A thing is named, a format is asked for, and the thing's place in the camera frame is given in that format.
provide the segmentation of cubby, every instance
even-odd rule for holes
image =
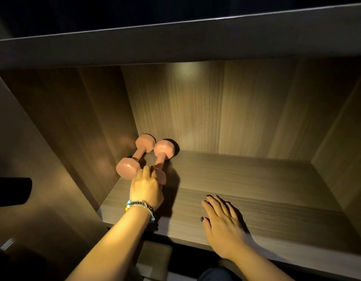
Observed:
[[[240,210],[273,260],[361,278],[361,56],[4,69],[0,77],[111,227],[139,134],[173,139],[155,234],[210,249],[201,200]],[[153,153],[143,164],[153,164]]]

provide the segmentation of dark pants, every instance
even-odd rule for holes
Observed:
[[[201,274],[201,276],[197,279],[197,281],[234,281],[234,280],[236,280],[236,278],[232,278],[232,275],[230,275],[229,271],[223,268],[210,268],[204,271]]]

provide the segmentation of dark background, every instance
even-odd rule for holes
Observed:
[[[361,0],[0,0],[13,37],[360,3]]]

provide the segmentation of beaded bracelet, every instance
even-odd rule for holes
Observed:
[[[151,215],[151,221],[154,222],[155,221],[155,211],[153,210],[152,207],[150,207],[145,201],[143,200],[137,200],[137,201],[131,201],[128,200],[127,204],[126,204],[126,208],[125,208],[125,213],[127,212],[127,210],[132,207],[132,206],[140,206],[143,207],[145,209],[147,209],[150,212]]]

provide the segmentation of hand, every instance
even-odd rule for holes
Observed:
[[[230,203],[226,207],[218,196],[207,196],[207,200],[201,202],[209,216],[202,220],[206,239],[220,257],[232,260],[239,248],[247,247],[246,234]]]
[[[154,167],[145,166],[138,170],[130,188],[130,200],[143,200],[156,211],[164,201],[162,186],[158,185]]]

